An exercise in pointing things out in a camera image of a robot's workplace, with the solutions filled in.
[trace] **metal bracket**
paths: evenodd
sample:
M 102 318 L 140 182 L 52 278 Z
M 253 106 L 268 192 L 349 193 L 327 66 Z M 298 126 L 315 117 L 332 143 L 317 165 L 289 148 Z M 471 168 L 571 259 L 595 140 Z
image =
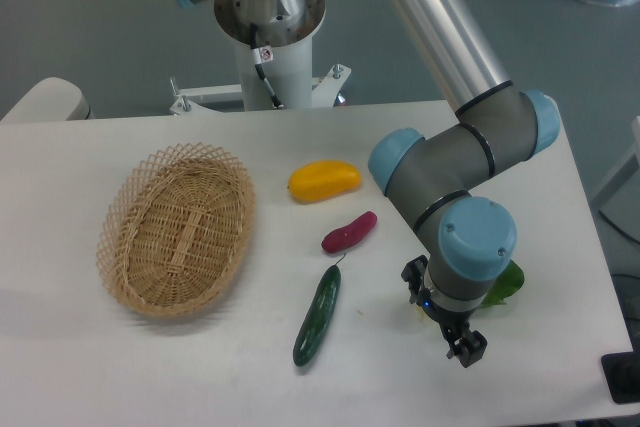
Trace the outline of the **metal bracket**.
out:
M 340 89 L 351 75 L 351 69 L 341 64 L 335 64 L 326 77 L 311 79 L 311 106 L 333 107 L 346 102 Z M 174 115 L 200 114 L 216 112 L 215 109 L 203 107 L 202 104 L 221 104 L 225 102 L 241 102 L 242 89 L 239 84 L 219 85 L 214 87 L 198 87 L 180 89 L 175 77 L 169 79 L 174 103 L 170 111 Z

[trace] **green leaf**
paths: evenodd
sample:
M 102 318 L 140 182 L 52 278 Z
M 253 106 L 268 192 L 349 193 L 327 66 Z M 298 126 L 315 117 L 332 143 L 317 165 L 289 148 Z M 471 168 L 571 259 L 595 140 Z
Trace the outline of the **green leaf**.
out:
M 504 299 L 519 291 L 523 284 L 524 272 L 513 260 L 510 261 L 507 268 L 498 276 L 489 292 L 487 292 L 480 307 L 505 305 Z

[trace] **white chair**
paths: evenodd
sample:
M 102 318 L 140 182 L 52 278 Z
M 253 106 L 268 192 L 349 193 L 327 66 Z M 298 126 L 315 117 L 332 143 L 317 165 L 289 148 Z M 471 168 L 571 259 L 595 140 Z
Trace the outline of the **white chair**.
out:
M 600 181 L 591 196 L 591 207 L 599 210 L 627 182 L 639 167 L 640 159 L 640 117 L 631 122 L 635 142 L 625 154 L 614 164 L 607 175 Z
M 36 84 L 0 120 L 0 124 L 27 124 L 95 118 L 78 87 L 50 77 Z

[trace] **silver metal tube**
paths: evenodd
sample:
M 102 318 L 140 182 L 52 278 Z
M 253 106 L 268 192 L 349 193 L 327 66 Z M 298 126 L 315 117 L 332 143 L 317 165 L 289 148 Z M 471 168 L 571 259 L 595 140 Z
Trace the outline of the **silver metal tube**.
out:
M 463 0 L 393 0 L 452 109 L 509 80 Z

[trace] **bolt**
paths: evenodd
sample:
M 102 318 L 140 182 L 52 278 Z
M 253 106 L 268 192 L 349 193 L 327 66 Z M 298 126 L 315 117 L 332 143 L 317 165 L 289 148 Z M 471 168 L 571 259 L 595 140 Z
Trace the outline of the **bolt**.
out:
M 180 89 L 178 88 L 178 83 L 176 82 L 176 78 L 169 77 L 169 83 L 171 84 L 171 90 L 173 91 L 174 97 L 179 97 Z
M 339 79 L 340 78 L 340 73 L 344 71 L 344 67 L 342 67 L 340 64 L 336 64 L 333 66 L 333 78 L 334 79 Z
M 191 104 L 189 104 L 189 100 L 187 100 L 187 96 L 182 96 L 182 109 L 185 112 L 191 112 Z

